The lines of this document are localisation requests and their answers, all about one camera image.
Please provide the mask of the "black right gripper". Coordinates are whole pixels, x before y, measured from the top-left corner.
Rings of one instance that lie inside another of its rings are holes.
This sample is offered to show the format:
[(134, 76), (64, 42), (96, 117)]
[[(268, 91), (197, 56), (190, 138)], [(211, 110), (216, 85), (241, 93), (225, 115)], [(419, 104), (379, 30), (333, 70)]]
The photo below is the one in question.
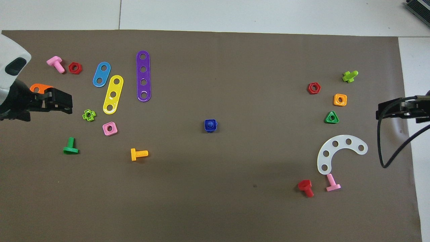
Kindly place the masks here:
[(417, 124), (430, 121), (430, 96), (416, 95), (415, 99), (399, 102), (401, 98), (395, 98), (378, 104), (378, 109), (375, 112), (375, 119), (378, 120), (383, 110), (388, 108), (383, 116), (385, 118), (393, 118), (403, 116), (404, 119), (417, 119)]

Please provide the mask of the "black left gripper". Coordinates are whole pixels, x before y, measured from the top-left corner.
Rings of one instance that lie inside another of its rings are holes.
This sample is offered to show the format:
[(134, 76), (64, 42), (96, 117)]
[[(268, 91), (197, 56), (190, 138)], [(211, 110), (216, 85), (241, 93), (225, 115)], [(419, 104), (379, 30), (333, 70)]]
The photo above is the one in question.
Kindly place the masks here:
[[(56, 88), (45, 90), (45, 108), (50, 111), (62, 111), (66, 114), (73, 113), (72, 95)], [(43, 100), (39, 94), (32, 92), (26, 84), (14, 81), (8, 94), (0, 106), (0, 119), (31, 121), (30, 112), (45, 112), (42, 107)]]

